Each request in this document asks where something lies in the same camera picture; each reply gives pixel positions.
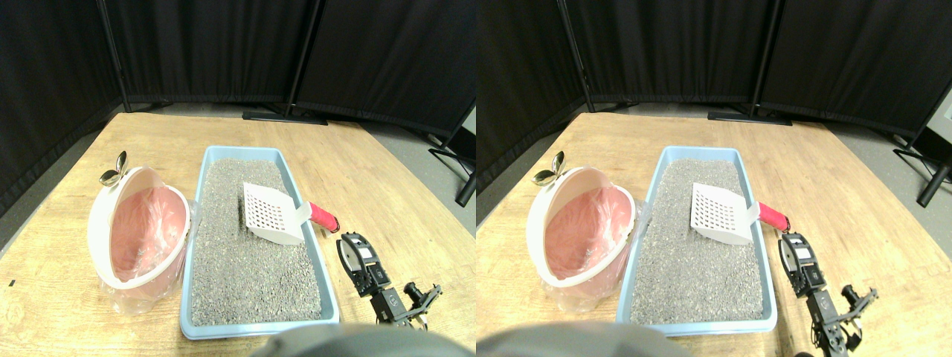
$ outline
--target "white litter scoop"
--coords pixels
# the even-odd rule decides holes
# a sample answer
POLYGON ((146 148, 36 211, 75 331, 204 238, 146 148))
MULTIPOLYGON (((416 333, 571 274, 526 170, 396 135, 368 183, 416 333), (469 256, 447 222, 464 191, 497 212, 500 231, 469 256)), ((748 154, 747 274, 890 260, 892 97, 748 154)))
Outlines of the white litter scoop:
POLYGON ((758 219, 774 228, 790 230, 786 216, 767 205, 754 202, 748 208, 747 201, 737 193, 694 183, 691 227, 701 235, 729 245, 750 244, 750 225, 758 219))
POLYGON ((283 192, 245 182, 245 226, 255 235, 279 245, 304 243, 301 225, 307 220, 327 228, 340 229, 337 218, 310 202, 299 208, 283 192))

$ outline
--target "black partition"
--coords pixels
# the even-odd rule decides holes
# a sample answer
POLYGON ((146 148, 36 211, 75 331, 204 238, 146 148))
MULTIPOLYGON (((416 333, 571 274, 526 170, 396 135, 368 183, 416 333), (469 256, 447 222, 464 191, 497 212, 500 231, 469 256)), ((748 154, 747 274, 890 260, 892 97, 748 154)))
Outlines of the black partition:
POLYGON ((120 103, 111 66, 95 1, 0 2, 0 215, 120 103))
POLYGON ((749 103, 769 1, 570 1, 593 102, 749 103))
POLYGON ((787 1, 762 106, 914 136, 950 80, 950 2, 787 1))
POLYGON ((477 190, 584 102, 555 2, 480 4, 477 190))
POLYGON ((297 106, 448 137, 476 98, 476 3, 327 0, 297 106))
POLYGON ((108 0, 129 100, 286 102, 316 0, 108 0))

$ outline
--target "plastic bag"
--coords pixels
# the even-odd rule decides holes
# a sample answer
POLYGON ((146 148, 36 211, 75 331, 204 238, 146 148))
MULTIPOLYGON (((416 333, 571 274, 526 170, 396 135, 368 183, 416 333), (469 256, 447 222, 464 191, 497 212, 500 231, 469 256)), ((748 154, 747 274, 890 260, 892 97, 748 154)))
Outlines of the plastic bag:
POLYGON ((634 201, 634 207, 630 207, 630 202, 618 187, 595 188, 573 198, 549 221, 545 258, 558 279, 594 268, 618 245, 627 245, 607 267, 581 284, 557 288, 543 281, 543 290, 560 309, 590 311, 602 299, 617 293, 630 251, 626 228, 632 227, 632 221, 637 226, 643 204, 634 201))
MULTIPOLYGON (((149 273, 169 257, 179 239, 195 236, 201 223, 198 204, 188 201, 190 229, 187 237, 179 237, 186 220, 184 210, 175 208, 176 199, 181 202, 177 193, 168 187, 146 188, 119 204, 112 223, 110 252, 113 271, 121 281, 149 273)), ((112 300, 116 312, 125 315, 148 312, 182 285, 187 249, 185 244, 164 271, 142 286, 118 289, 100 279, 99 287, 112 300)))

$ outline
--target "black object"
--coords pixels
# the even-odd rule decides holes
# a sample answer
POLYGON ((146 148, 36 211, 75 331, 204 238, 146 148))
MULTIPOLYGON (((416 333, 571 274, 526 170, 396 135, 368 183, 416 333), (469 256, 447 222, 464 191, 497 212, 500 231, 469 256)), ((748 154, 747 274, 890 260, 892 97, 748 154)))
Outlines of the black object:
POLYGON ((582 55, 579 54, 579 45, 575 41, 575 34, 572 33, 572 21, 568 18, 568 5, 565 4, 565 0, 556 0, 556 3, 559 5, 559 15, 562 16, 565 37, 568 39, 568 45, 572 47, 572 60, 575 61, 575 70, 579 73, 579 82, 582 84, 582 93, 585 95, 585 105, 588 107, 588 112, 595 112, 595 105, 592 104, 591 95, 588 94, 588 80, 585 78, 582 55))
POLYGON ((750 103, 770 1, 566 1, 595 103, 750 103))
POLYGON ((276 110, 274 113, 246 111, 242 113, 242 119, 284 123, 308 123, 323 126, 327 125, 327 119, 321 117, 293 115, 294 103, 297 101, 298 88, 301 86, 301 79, 304 74, 304 64, 305 61, 307 61, 308 50, 310 50, 311 38, 314 36, 314 32, 317 30, 317 24, 320 23, 322 5, 324 5, 324 2, 313 4, 312 6, 313 9, 311 9, 310 22, 307 25, 307 35, 305 36, 305 40, 301 44, 301 49, 299 50, 301 55, 298 58, 297 70, 294 72, 294 78, 291 81, 291 91, 288 94, 288 102, 285 104, 284 111, 280 112, 276 110))
POLYGON ((122 102, 101 20, 95 1, 0 2, 0 215, 122 102))
POLYGON ((479 5, 476 191, 585 103, 556 4, 479 5))
POLYGON ((942 186, 942 182, 945 181, 946 178, 950 177, 949 172, 952 172, 952 154, 949 154, 944 161, 939 161, 903 149, 893 149, 893 152, 900 156, 906 155, 920 159, 922 160, 922 164, 926 165, 927 168, 928 165, 925 163, 926 161, 936 164, 936 166, 939 167, 939 169, 936 170, 936 173, 932 175, 932 179, 929 180, 929 185, 919 193, 918 197, 916 197, 916 203, 918 203, 919 206, 929 206, 929 201, 932 201, 932 196, 934 196, 936 191, 939 190, 939 186, 942 186))
POLYGON ((472 167, 476 165, 476 137, 468 130, 462 129, 463 122, 475 107, 476 100, 474 98, 473 103, 469 105, 469 110, 460 118, 459 123, 456 124, 456 128, 449 134, 449 137, 443 140, 438 149, 429 150, 429 153, 433 154, 433 156, 443 155, 455 159, 460 163, 460 166, 463 167, 463 170, 466 171, 466 174, 469 175, 469 177, 466 178, 466 184, 463 185, 463 189, 456 193, 456 204, 462 207, 466 207, 466 204, 469 203, 469 198, 472 197, 473 192, 476 190, 476 180, 473 178, 472 172, 470 172, 472 167))
POLYGON ((317 0, 106 0, 131 103, 285 103, 317 0))
POLYGON ((813 248, 801 234, 784 234, 778 242, 780 256, 790 285, 797 297, 806 296, 806 305, 813 318, 813 345, 823 350, 823 355, 846 356, 847 350, 855 350, 863 339, 860 314, 875 301, 879 294, 874 288, 861 297, 853 286, 843 287, 841 294, 849 303, 849 312, 838 315, 829 292, 823 288, 826 281, 817 263, 813 248))
POLYGON ((390 278, 380 263, 377 251, 364 236, 356 232, 341 234, 341 239, 337 240, 337 256, 357 288, 357 294, 361 297, 370 296, 378 324, 413 327, 410 321, 416 320, 420 329, 427 329, 425 315, 437 296, 443 293, 440 286, 433 285, 430 291, 422 292, 412 282, 407 283, 404 294, 413 301, 410 310, 407 310, 400 300, 400 294, 394 288, 386 288, 390 285, 390 278))
POLYGON ((476 98, 469 0, 324 0, 296 106, 450 136, 476 98))
POLYGON ((952 2, 787 1, 761 107, 913 137, 952 81, 952 2))
POLYGON ((122 93, 122 105, 126 112, 132 112, 132 106, 129 105, 129 97, 126 96, 126 78, 122 74, 122 64, 119 62, 119 53, 116 52, 115 39, 112 37, 112 25, 109 24, 109 11, 106 9, 106 0, 96 0, 96 7, 99 8, 99 16, 103 20, 103 30, 106 32, 106 40, 109 43, 109 56, 112 58, 112 67, 115 69, 116 82, 119 83, 119 92, 122 93))
POLYGON ((770 26, 768 27, 769 30, 767 31, 767 36, 766 36, 766 44, 764 44, 764 50, 761 55, 761 64, 759 66, 759 69, 757 70, 757 84, 754 86, 754 91, 753 91, 754 95, 750 102, 750 111, 747 113, 747 115, 711 111, 707 114, 708 120, 722 120, 722 121, 729 121, 729 122, 744 122, 744 123, 778 124, 778 125, 785 125, 785 126, 793 125, 793 123, 789 119, 757 115, 757 109, 761 106, 761 94, 764 88, 764 78, 766 76, 767 66, 770 61, 770 54, 773 52, 774 39, 776 38, 777 27, 780 25, 782 3, 783 3, 783 0, 774 0, 773 11, 772 11, 772 14, 770 15, 770 26))
MULTIPOLYGON (((466 166, 473 166, 476 164, 476 160, 472 158, 465 157, 462 155, 457 155, 455 153, 446 151, 444 149, 430 149, 429 153, 433 154, 433 156, 443 155, 450 159, 456 159, 457 161, 460 162, 460 165, 462 165, 464 168, 466 166)), ((472 197, 473 192, 475 190, 476 190, 476 180, 473 179, 473 174, 470 173, 469 178, 466 179, 466 184, 463 185, 463 189, 461 189, 459 193, 456 194, 456 204, 462 207, 466 207, 466 204, 469 202, 469 198, 472 197)))
POLYGON ((475 357, 438 333, 369 324, 292 328, 268 338, 251 357, 475 357))

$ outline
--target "blue litter box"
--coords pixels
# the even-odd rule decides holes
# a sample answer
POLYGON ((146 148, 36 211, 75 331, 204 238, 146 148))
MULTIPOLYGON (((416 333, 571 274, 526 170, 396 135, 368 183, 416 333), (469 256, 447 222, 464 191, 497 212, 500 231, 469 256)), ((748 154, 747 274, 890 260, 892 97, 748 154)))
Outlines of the blue litter box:
MULTIPOLYGON (((754 195, 750 191, 750 183, 747 181, 747 171, 744 169, 744 162, 741 161, 741 154, 735 149, 728 148, 703 148, 703 147, 667 147, 661 153, 661 159, 658 160, 658 166, 655 168, 654 177, 651 178, 651 187, 648 188, 648 194, 645 197, 645 207, 642 211, 642 217, 639 219, 636 227, 636 239, 631 246, 631 254, 628 256, 628 266, 625 271, 625 279, 622 281, 622 294, 618 303, 618 314, 615 316, 615 322, 631 324, 631 300, 635 289, 635 274, 638 273, 638 257, 641 255, 641 242, 645 237, 645 231, 651 221, 651 205, 657 194, 658 185, 661 184, 661 178, 664 169, 672 161, 684 158, 698 160, 725 160, 734 163, 737 168, 738 177, 741 179, 741 190, 744 191, 744 198, 747 205, 754 204, 754 195)), ((718 321, 703 323, 685 323, 685 324, 666 324, 666 325, 648 325, 647 327, 659 330, 665 336, 687 336, 687 335, 706 335, 706 334, 726 334, 726 333, 747 333, 747 332, 767 332, 777 325, 777 300, 774 296, 773 280, 770 275, 770 265, 767 263, 767 251, 764 247, 764 233, 761 232, 761 221, 754 221, 750 225, 750 230, 754 238, 754 253, 757 256, 757 265, 761 273, 761 293, 764 297, 764 313, 758 320, 746 321, 718 321)))
MULTIPOLYGON (((304 202, 301 199, 301 193, 294 185, 294 178, 288 169, 288 162, 281 151, 274 148, 250 148, 250 147, 208 147, 205 150, 205 159, 202 161, 202 171, 198 175, 198 189, 195 190, 195 201, 202 202, 202 183, 205 182, 205 171, 215 162, 215 160, 233 158, 238 160, 268 160, 277 165, 281 171, 281 179, 285 183, 288 195, 294 199, 294 204, 298 207, 304 202)), ((277 323, 258 323, 258 324, 239 324, 239 325, 216 325, 197 327, 191 323, 191 262, 192 254, 195 251, 195 239, 188 242, 188 252, 185 258, 185 276, 182 282, 182 308, 179 315, 179 321, 182 325, 182 333, 190 340, 204 340, 224 337, 243 337, 268 335, 278 333, 287 329, 320 324, 337 324, 340 322, 340 309, 337 307, 337 299, 334 297, 334 289, 330 285, 330 276, 327 275, 327 264, 324 261, 324 254, 317 245, 317 238, 314 234, 314 228, 310 221, 305 221, 303 226, 305 244, 307 245, 307 256, 310 258, 311 265, 314 267, 314 279, 317 279, 317 286, 321 294, 321 318, 311 321, 289 321, 277 323)))

